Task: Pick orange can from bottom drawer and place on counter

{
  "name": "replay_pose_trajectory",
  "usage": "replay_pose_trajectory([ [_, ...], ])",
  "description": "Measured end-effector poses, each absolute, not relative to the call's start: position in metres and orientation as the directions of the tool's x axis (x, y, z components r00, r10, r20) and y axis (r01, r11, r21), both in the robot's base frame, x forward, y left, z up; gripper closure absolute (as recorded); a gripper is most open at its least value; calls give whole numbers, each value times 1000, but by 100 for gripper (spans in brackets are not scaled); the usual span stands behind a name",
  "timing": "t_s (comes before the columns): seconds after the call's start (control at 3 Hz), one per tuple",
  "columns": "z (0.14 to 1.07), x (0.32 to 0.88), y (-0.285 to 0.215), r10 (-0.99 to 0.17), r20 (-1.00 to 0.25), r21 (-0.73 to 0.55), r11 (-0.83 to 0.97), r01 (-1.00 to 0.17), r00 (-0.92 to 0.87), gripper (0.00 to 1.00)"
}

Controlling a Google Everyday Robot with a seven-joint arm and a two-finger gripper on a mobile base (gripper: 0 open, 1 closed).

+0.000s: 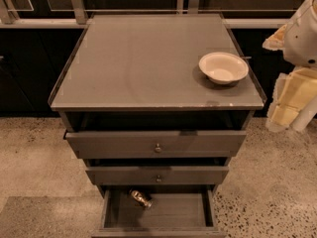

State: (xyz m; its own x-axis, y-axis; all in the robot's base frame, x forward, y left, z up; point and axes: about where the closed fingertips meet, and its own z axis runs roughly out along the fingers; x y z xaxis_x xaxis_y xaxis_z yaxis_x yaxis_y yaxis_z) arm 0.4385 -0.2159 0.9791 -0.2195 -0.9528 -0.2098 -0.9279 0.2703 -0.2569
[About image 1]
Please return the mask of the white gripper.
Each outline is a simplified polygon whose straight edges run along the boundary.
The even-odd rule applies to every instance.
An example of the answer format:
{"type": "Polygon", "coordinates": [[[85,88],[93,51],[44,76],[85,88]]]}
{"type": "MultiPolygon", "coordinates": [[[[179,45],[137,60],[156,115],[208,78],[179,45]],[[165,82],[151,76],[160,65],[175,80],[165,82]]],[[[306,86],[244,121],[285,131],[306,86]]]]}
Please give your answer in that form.
{"type": "Polygon", "coordinates": [[[287,25],[263,42],[264,49],[283,51],[285,60],[299,65],[276,80],[265,123],[271,132],[291,128],[299,112],[317,96],[316,6],[317,0],[305,0],[287,25]]]}

